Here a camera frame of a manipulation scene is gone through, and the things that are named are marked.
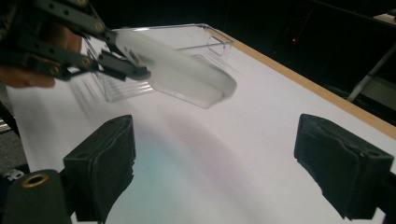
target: transparent plastic bin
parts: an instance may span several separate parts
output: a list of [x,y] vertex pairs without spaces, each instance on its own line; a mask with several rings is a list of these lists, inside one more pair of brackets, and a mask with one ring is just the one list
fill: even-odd
[[[119,33],[136,31],[221,70],[227,66],[226,61],[233,44],[230,38],[206,24],[116,30]],[[105,42],[94,38],[88,40],[86,46],[88,55],[94,58],[101,52],[101,49],[107,48]],[[121,81],[100,72],[92,73],[92,76],[108,102],[117,102],[155,91],[149,85],[148,80],[137,81],[127,78],[125,81]]]

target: screw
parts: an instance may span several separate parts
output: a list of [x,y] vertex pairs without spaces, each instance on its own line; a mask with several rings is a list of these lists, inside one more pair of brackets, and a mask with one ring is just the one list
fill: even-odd
[[105,26],[104,26],[101,22],[97,22],[97,23],[95,24],[95,29],[96,29],[97,31],[103,31],[103,29],[105,29]]
[[91,64],[91,60],[87,57],[82,58],[82,64],[84,64],[84,66],[88,67]]
[[25,180],[22,182],[22,186],[24,188],[33,188],[35,186],[41,185],[42,183],[46,182],[50,177],[43,173],[43,174],[35,174],[28,176]]
[[59,68],[57,66],[51,67],[50,73],[55,75],[55,76],[58,75],[59,74]]

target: white plastic lid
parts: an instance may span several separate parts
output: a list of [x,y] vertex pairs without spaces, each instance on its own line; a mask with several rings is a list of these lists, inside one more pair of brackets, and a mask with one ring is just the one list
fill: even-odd
[[120,32],[116,45],[138,55],[151,72],[150,86],[202,108],[233,95],[236,81],[221,69],[196,60],[140,32]]

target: dark background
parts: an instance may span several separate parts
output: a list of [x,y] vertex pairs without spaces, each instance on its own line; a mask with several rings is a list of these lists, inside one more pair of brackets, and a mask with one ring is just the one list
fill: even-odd
[[[394,26],[372,19],[396,8],[396,0],[92,0],[92,4],[110,28],[207,23],[342,96],[396,41]],[[378,74],[396,82],[396,55]],[[384,114],[388,121],[396,119],[394,111],[369,103],[374,105],[362,107],[374,108],[371,112]]]

